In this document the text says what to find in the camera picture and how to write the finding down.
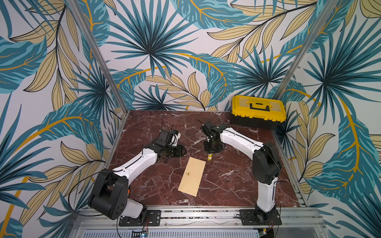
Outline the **manila paper envelope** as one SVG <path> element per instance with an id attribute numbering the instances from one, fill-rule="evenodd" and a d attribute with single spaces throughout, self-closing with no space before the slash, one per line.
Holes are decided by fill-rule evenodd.
<path id="1" fill-rule="evenodd" d="M 178 191 L 197 196 L 206 161 L 190 157 L 185 168 Z"/>

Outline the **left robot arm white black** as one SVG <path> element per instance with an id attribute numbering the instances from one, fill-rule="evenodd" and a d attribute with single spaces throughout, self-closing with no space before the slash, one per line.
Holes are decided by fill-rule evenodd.
<path id="1" fill-rule="evenodd" d="M 112 170 L 100 171 L 90 193 L 88 206 L 111 220 L 127 218 L 142 224 L 147 217 L 147 208 L 129 198 L 130 185 L 159 159 L 183 157 L 187 151 L 178 143 L 180 137 L 177 130 L 161 130 L 156 139 L 145 145 L 128 162 Z"/>

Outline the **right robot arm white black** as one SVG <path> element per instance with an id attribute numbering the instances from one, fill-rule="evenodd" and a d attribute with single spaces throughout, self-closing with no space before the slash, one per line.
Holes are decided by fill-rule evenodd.
<path id="1" fill-rule="evenodd" d="M 256 210 L 264 217 L 273 213 L 276 210 L 276 186 L 282 170 L 276 146 L 255 141 L 225 124 L 215 126 L 206 122 L 201 124 L 200 129 L 206 135 L 204 149 L 208 154 L 219 153 L 229 145 L 252 160 L 252 171 L 259 190 Z"/>

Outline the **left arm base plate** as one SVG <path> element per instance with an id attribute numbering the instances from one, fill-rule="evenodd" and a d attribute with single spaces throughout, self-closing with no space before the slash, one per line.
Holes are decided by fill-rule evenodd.
<path id="1" fill-rule="evenodd" d="M 121 216 L 118 225 L 121 227 L 158 227 L 160 226 L 161 210 L 144 209 L 138 218 Z"/>

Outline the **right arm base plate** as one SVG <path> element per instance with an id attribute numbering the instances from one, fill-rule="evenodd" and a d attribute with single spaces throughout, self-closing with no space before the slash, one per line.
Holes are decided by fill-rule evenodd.
<path id="1" fill-rule="evenodd" d="M 267 213 L 259 209 L 242 209 L 239 210 L 237 217 L 241 220 L 243 226 L 277 226 L 282 224 L 276 209 Z"/>

